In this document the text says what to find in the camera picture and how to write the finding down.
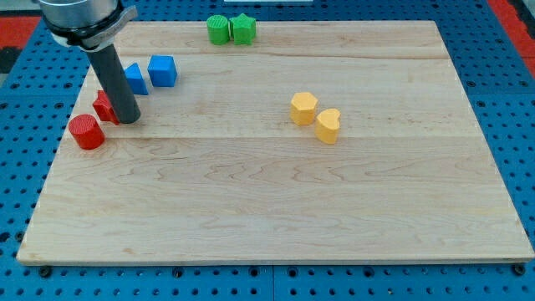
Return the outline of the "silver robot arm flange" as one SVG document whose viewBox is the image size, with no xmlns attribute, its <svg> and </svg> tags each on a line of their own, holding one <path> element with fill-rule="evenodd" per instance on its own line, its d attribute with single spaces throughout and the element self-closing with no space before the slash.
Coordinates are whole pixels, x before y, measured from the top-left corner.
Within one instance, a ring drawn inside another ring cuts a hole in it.
<svg viewBox="0 0 535 301">
<path fill-rule="evenodd" d="M 64 47 L 98 52 L 110 46 L 126 24 L 138 17 L 136 6 L 120 0 L 39 0 L 53 39 Z"/>
</svg>

